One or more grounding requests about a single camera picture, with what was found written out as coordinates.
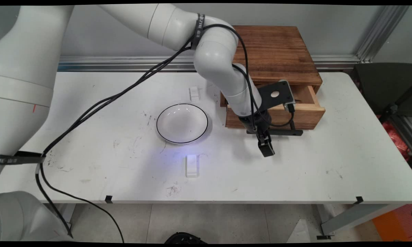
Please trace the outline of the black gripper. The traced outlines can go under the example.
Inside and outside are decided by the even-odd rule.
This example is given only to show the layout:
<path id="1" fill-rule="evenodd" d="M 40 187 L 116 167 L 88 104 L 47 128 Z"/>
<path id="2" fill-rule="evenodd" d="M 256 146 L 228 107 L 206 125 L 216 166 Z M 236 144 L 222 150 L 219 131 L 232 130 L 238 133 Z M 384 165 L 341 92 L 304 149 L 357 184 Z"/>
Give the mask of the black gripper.
<path id="1" fill-rule="evenodd" d="M 270 157 L 275 154 L 272 146 L 272 140 L 269 132 L 271 116 L 268 111 L 257 111 L 254 117 L 238 117 L 242 122 L 246 133 L 255 134 L 258 139 L 258 147 L 264 157 Z"/>

